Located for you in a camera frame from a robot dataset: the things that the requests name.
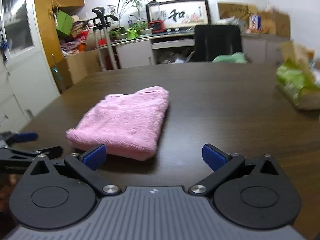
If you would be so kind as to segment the pink towel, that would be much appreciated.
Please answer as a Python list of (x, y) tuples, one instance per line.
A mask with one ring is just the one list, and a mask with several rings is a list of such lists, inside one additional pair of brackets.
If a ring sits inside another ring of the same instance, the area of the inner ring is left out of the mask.
[(109, 94), (67, 130), (66, 137), (79, 150), (103, 144), (111, 155), (145, 161), (157, 153), (168, 107), (169, 92), (161, 86)]

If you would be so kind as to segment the white grey cabinet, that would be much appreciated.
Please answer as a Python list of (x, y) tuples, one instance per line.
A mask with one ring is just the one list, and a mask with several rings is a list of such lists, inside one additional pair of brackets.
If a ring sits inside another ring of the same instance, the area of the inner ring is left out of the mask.
[(34, 0), (1, 0), (1, 131), (20, 131), (59, 95)]

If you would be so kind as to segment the large cardboard box left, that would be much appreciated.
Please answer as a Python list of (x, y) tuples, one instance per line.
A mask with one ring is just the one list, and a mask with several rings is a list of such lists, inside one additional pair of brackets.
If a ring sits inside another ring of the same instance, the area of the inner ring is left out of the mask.
[(59, 90), (69, 89), (86, 76), (101, 72), (97, 50), (80, 52), (62, 59), (52, 69)]

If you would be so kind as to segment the green cushion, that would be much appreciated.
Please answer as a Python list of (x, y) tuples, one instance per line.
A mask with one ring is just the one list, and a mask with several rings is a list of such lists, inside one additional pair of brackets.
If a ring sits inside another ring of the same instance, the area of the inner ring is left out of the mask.
[(232, 55), (220, 55), (220, 56), (217, 56), (212, 61), (212, 63), (220, 63), (220, 62), (245, 64), (248, 61), (246, 60), (244, 53), (237, 52), (237, 53), (234, 53)]

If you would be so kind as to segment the green tissue pack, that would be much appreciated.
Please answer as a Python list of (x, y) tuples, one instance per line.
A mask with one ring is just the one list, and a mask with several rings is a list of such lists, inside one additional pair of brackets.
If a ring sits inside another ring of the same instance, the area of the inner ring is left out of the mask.
[(292, 41), (280, 44), (282, 65), (277, 88), (301, 111), (319, 110), (319, 64), (314, 51)]

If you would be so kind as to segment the black office chair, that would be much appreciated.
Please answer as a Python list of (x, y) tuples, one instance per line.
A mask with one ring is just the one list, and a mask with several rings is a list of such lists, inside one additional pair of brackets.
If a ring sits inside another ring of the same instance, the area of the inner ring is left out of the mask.
[(193, 62), (212, 62), (217, 56), (242, 52), (241, 31), (236, 25), (197, 25)]

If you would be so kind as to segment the grey desk counter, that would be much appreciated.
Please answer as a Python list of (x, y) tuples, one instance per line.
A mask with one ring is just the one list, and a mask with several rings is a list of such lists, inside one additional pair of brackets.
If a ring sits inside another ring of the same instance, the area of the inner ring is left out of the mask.
[[(277, 66), (282, 62), (280, 44), (289, 38), (270, 34), (241, 35), (242, 53), (250, 63)], [(216, 58), (213, 35), (197, 38), (192, 31), (143, 35), (134, 40), (111, 43), (120, 68), (164, 63), (213, 61)]]

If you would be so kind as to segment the potted palm plant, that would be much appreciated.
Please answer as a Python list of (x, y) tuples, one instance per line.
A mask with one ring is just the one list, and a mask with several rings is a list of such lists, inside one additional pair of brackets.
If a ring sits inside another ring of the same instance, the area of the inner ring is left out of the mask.
[[(138, 31), (140, 36), (140, 32), (148, 29), (148, 21), (147, 19), (141, 18), (141, 11), (143, 9), (143, 5), (146, 0), (115, 0), (115, 4), (108, 5), (107, 12), (109, 15), (116, 16), (119, 21), (115, 22), (117, 24), (116, 28), (113, 28), (109, 31), (109, 35), (112, 41), (117, 40), (121, 35), (124, 35), (123, 38), (127, 38), (127, 29), (132, 28)], [(126, 15), (126, 13), (135, 9), (137, 16), (134, 15), (136, 21), (134, 23), (129, 23), (128, 28), (125, 27), (122, 23), (122, 19)]]

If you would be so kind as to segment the green paper bag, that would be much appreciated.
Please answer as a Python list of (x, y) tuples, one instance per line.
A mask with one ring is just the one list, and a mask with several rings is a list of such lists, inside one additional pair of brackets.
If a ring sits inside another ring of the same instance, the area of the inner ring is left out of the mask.
[(56, 20), (56, 30), (58, 31), (58, 33), (69, 36), (73, 27), (73, 18), (69, 16), (67, 13), (59, 10), (59, 12), (56, 15)]

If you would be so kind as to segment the cardboard boxes on counter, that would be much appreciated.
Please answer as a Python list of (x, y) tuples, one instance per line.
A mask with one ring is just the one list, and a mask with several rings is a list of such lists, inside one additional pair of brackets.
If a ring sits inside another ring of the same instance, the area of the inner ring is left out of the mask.
[(221, 24), (238, 25), (247, 33), (270, 34), (291, 37), (291, 21), (288, 14), (274, 8), (259, 10), (252, 4), (217, 4)]

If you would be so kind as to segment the framed he calligraphy picture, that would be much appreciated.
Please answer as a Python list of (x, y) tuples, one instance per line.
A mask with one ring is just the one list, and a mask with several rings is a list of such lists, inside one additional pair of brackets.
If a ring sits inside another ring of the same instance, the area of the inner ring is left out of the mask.
[(174, 0), (159, 4), (165, 30), (212, 23), (208, 0)]

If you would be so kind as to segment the red blender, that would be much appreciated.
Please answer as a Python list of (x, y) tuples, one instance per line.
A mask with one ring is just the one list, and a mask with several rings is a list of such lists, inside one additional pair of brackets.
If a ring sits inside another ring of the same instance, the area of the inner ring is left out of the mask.
[(146, 5), (146, 12), (149, 27), (152, 28), (152, 33), (157, 34), (164, 32), (164, 20), (162, 11), (160, 10), (160, 4), (156, 0), (150, 1)]

